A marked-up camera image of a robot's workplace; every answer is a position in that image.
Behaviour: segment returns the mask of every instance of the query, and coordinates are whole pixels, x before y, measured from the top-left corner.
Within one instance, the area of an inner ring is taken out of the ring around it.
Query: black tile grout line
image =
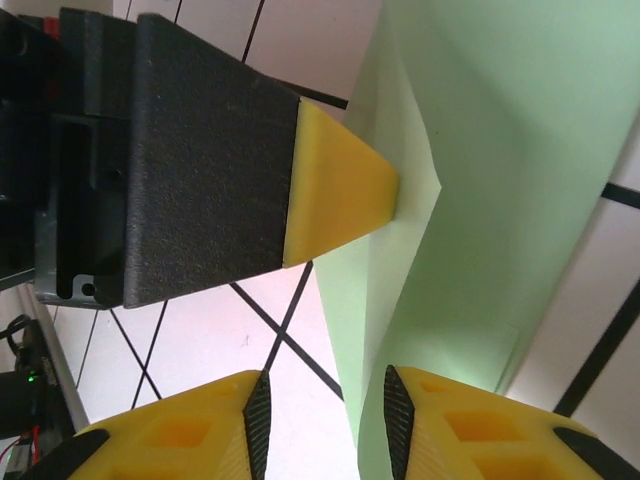
[[[307,286],[307,281],[309,280],[309,276],[311,275],[311,270],[313,270],[313,263],[307,262],[304,266],[304,270],[302,271],[302,275],[300,275],[300,280],[298,280],[298,285],[296,286],[295,291],[293,292],[293,296],[291,297],[291,302],[289,302],[289,307],[287,308],[287,312],[284,314],[284,318],[282,319],[282,324],[278,329],[276,339],[271,346],[271,351],[269,352],[269,356],[267,357],[267,361],[264,365],[264,369],[268,372],[271,370],[273,366],[273,362],[276,360],[276,355],[278,354],[278,350],[280,349],[280,345],[282,345],[282,338],[287,332],[287,328],[291,323],[291,319],[293,318],[293,314],[296,311],[296,307],[300,302],[300,298],[304,293],[304,287]]]
[[[180,16],[181,9],[182,9],[182,0],[178,2],[178,9],[176,10],[176,18],[173,19],[173,23],[178,23],[178,17]]]
[[[573,415],[639,316],[640,279],[567,387],[554,413],[566,417]]]
[[[80,372],[78,372],[78,380],[76,381],[76,390],[80,386],[80,379],[82,378],[82,372],[84,371],[84,364],[87,361],[87,354],[89,353],[89,345],[91,345],[91,339],[93,338],[93,331],[96,328],[96,320],[98,320],[98,310],[93,315],[93,324],[91,325],[91,331],[89,332],[89,339],[87,340],[87,346],[84,349],[84,355],[82,356],[82,363],[80,364]]]
[[[127,16],[124,17],[125,20],[129,20],[129,13],[131,13],[131,4],[133,3],[133,0],[129,0],[129,6],[127,7]]]
[[[158,391],[158,387],[156,387],[156,384],[153,382],[153,380],[151,380],[149,373],[144,369],[142,360],[140,360],[140,356],[138,355],[138,352],[136,352],[136,349],[134,348],[133,343],[131,343],[131,340],[129,339],[127,332],[124,331],[124,328],[120,323],[120,320],[118,319],[118,317],[116,316],[112,308],[109,309],[109,312],[111,312],[111,316],[116,321],[116,325],[118,325],[118,329],[120,329],[120,333],[122,333],[122,336],[124,337],[125,342],[127,342],[127,345],[129,345],[129,349],[131,350],[131,353],[133,353],[133,356],[135,357],[136,362],[138,362],[138,366],[142,370],[142,375],[144,375],[149,381],[149,385],[151,385],[151,388],[153,389],[153,392],[156,394],[156,397],[158,398],[158,400],[162,400],[162,395],[160,395],[160,392]]]
[[[607,183],[600,196],[607,200],[622,203],[623,205],[640,210],[640,192],[636,192],[630,188],[622,187],[615,183]]]
[[[318,102],[324,103],[326,105],[330,105],[332,107],[336,107],[341,110],[346,110],[347,105],[349,105],[349,100],[336,97],[335,95],[331,95],[330,93],[320,92],[318,90],[314,90],[308,87],[303,87],[302,85],[296,85],[295,83],[287,82],[285,80],[280,80],[278,78],[275,78],[274,80],[278,80],[278,82],[282,83],[285,87],[290,88],[291,90],[296,92],[298,95],[302,95],[303,97],[308,97],[312,100],[317,100]]]
[[[265,312],[262,307],[258,305],[256,301],[242,289],[240,285],[238,285],[237,283],[231,283],[230,286],[238,294],[238,296],[242,298],[253,309],[253,311],[256,312],[260,318],[262,318],[262,320],[264,320],[269,328],[271,328],[271,330],[273,330],[277,334],[280,330],[280,325],[278,325],[278,323],[273,318],[271,318],[269,314]],[[329,375],[313,358],[311,358],[311,356],[307,352],[305,352],[304,349],[293,338],[291,338],[288,333],[285,333],[283,335],[283,341],[302,359],[303,362],[307,364],[307,366],[311,370],[313,370],[316,375],[318,375],[318,377],[320,377],[325,385],[327,385],[327,387],[329,387],[331,391],[333,391],[333,393],[335,393],[338,398],[340,398],[340,400],[344,400],[344,397],[342,395],[342,388],[340,387],[338,382],[336,382],[331,377],[331,375]]]
[[[249,50],[251,50],[253,37],[256,34],[256,30],[258,28],[258,22],[260,21],[260,15],[262,15],[262,7],[264,7],[264,2],[265,0],[260,0],[260,4],[258,5],[258,10],[256,10],[256,16],[253,17],[253,24],[251,25],[249,38],[247,39],[247,44],[245,45],[244,52],[242,53],[242,63],[247,63],[247,57],[249,56]]]
[[[156,346],[156,340],[158,339],[158,333],[160,332],[160,326],[162,325],[162,320],[164,319],[164,314],[167,311],[167,305],[169,304],[169,300],[165,300],[162,304],[162,310],[160,311],[160,317],[158,317],[158,323],[156,324],[156,329],[153,332],[153,337],[151,338],[151,345],[149,346],[149,352],[147,353],[147,358],[144,361],[144,369],[140,374],[140,381],[138,382],[138,388],[136,388],[136,394],[133,397],[133,403],[131,404],[131,410],[136,408],[136,403],[138,403],[138,397],[140,396],[140,390],[142,390],[142,382],[144,381],[144,373],[149,368],[149,362],[151,361],[151,354],[153,353],[153,348]]]

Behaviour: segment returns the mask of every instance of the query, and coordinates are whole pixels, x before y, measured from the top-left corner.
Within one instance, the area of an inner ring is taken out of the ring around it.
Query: red wire
[[[38,435],[40,433],[40,427],[38,425],[36,425],[35,427],[33,427],[33,463],[32,465],[35,465],[35,463],[38,461]]]
[[[18,438],[17,440],[14,440],[13,442],[11,442],[9,444],[9,446],[7,448],[5,448],[2,453],[0,453],[0,463],[2,463],[2,459],[4,458],[4,456],[7,454],[7,452],[9,450],[11,450],[11,447],[13,447],[15,444],[17,444],[20,440],[22,440],[22,437]]]

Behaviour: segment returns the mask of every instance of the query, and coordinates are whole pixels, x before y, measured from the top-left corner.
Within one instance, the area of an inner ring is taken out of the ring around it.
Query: mounting hole
[[[109,183],[119,183],[122,180],[122,172],[118,169],[109,170],[106,177]]]
[[[93,283],[85,283],[82,286],[82,294],[87,297],[93,297],[96,294],[96,287],[93,286]]]

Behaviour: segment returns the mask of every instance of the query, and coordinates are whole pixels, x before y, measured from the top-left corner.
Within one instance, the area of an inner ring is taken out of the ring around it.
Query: light green paper
[[[440,192],[427,133],[396,45],[382,47],[380,55],[371,50],[364,60],[361,75],[372,81],[359,82],[345,124],[398,170],[395,218],[314,262],[329,330],[336,333],[333,349],[354,440],[375,354]]]
[[[381,409],[387,364],[491,390],[508,382],[505,372],[521,360],[640,105],[639,23],[640,3],[631,0],[386,1],[367,53],[378,68],[366,66],[356,95],[384,95],[371,85],[379,85],[380,69],[400,65],[442,192],[377,352],[384,322],[369,330],[376,306],[363,297],[375,298],[369,286],[386,272],[374,278],[376,268],[358,264],[350,303],[349,289],[324,288],[349,268],[327,263],[342,252],[317,262],[340,380],[354,392],[345,398],[364,480],[391,478]],[[397,62],[387,58],[394,43]],[[376,112],[379,102],[370,99]],[[389,132],[378,122],[396,112],[351,124],[355,113],[345,123],[383,150],[380,135]],[[404,245],[374,255],[361,242],[360,262],[370,255],[402,263]],[[340,301],[349,313],[333,308]],[[350,354],[362,354],[362,364]],[[367,388],[359,422],[357,392]]]

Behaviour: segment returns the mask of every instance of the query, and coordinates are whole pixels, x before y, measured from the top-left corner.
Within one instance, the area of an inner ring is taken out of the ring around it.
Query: yellow 3d printed part
[[[416,368],[389,367],[384,395],[394,480],[602,478],[554,433],[595,437],[568,418]]]
[[[71,479],[262,480],[270,398],[248,371],[96,423],[110,438]]]
[[[389,223],[398,174],[318,107],[300,101],[284,266],[306,262]]]

